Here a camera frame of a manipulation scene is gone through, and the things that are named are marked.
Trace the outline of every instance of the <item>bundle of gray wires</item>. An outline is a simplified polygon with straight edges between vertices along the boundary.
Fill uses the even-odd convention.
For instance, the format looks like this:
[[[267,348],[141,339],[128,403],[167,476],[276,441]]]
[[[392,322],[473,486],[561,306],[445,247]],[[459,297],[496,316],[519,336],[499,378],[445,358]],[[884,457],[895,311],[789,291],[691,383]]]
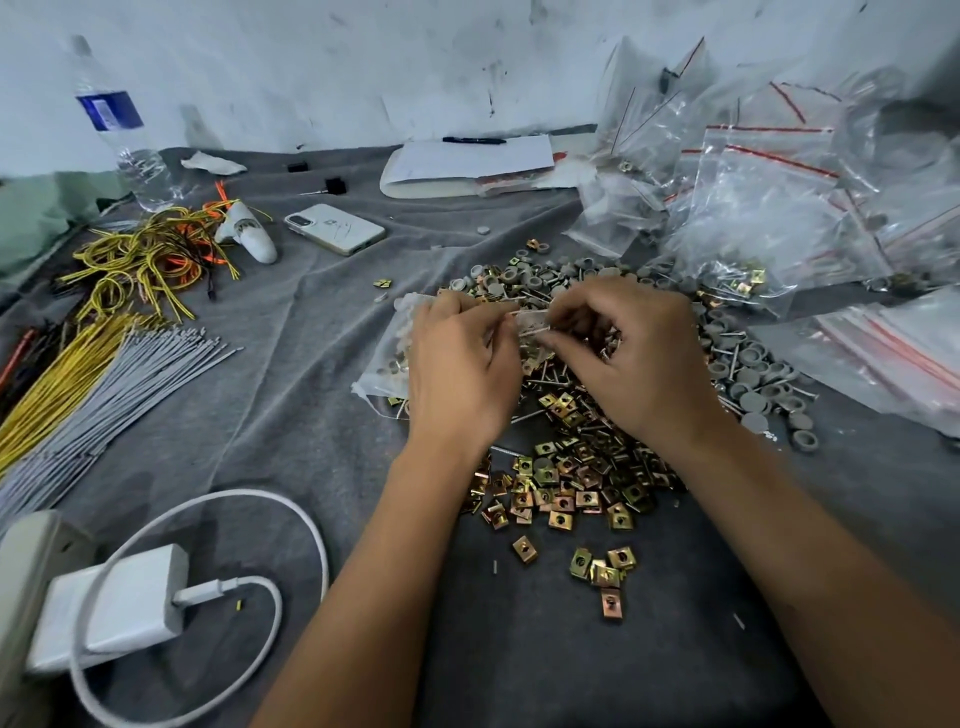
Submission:
[[[187,382],[241,351],[205,329],[131,329],[107,370],[50,435],[0,480],[0,533],[63,498],[146,412]]]

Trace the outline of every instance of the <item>blue bottle label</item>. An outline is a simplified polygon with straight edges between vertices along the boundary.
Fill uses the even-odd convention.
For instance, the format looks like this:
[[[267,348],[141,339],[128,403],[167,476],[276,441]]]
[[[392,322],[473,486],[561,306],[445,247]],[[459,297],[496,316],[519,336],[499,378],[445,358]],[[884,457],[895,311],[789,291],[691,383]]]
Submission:
[[[98,132],[117,132],[121,129],[139,129],[143,119],[126,91],[96,93],[90,96],[78,96],[77,101],[84,107],[86,115]]]

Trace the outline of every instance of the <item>bundle of yellow wires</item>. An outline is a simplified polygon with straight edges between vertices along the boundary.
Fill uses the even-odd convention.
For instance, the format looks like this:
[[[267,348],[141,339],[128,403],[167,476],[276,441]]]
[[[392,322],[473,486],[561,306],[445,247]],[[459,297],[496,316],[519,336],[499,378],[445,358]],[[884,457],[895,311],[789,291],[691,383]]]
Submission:
[[[175,291],[197,282],[204,269],[212,269],[214,264],[226,265],[234,280],[240,278],[223,248],[214,242],[216,228],[232,203],[224,199],[196,211],[171,207],[132,232],[95,230],[101,237],[73,254],[83,269],[59,278],[60,283],[69,285],[100,276],[77,320],[91,314],[97,319],[114,314],[132,303],[135,294],[158,315],[163,315],[165,298],[178,322],[182,322],[181,315],[196,318]]]
[[[122,313],[83,328],[0,425],[0,477],[73,412],[113,361],[132,327],[157,328],[163,319]]]

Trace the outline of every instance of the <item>white handheld device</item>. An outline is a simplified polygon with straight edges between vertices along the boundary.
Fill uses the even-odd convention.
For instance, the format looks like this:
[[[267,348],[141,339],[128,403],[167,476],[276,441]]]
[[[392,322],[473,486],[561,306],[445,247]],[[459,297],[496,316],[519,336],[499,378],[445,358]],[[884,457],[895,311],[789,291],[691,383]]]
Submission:
[[[308,237],[338,255],[353,255],[382,240],[387,231],[379,225],[330,205],[314,205],[283,218],[293,232]]]
[[[214,240],[222,243],[232,237],[247,249],[258,263],[270,264],[276,260],[276,247],[270,235],[253,217],[250,208],[237,200],[227,210],[227,219],[217,229]]]

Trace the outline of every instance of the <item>person's left hand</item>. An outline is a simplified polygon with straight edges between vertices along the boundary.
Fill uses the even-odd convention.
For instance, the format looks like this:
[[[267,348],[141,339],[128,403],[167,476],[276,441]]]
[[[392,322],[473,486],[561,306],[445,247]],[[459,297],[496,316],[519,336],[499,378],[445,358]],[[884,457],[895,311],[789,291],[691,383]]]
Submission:
[[[410,349],[412,443],[479,460],[510,423],[523,378],[507,315],[514,310],[454,291],[420,307]]]

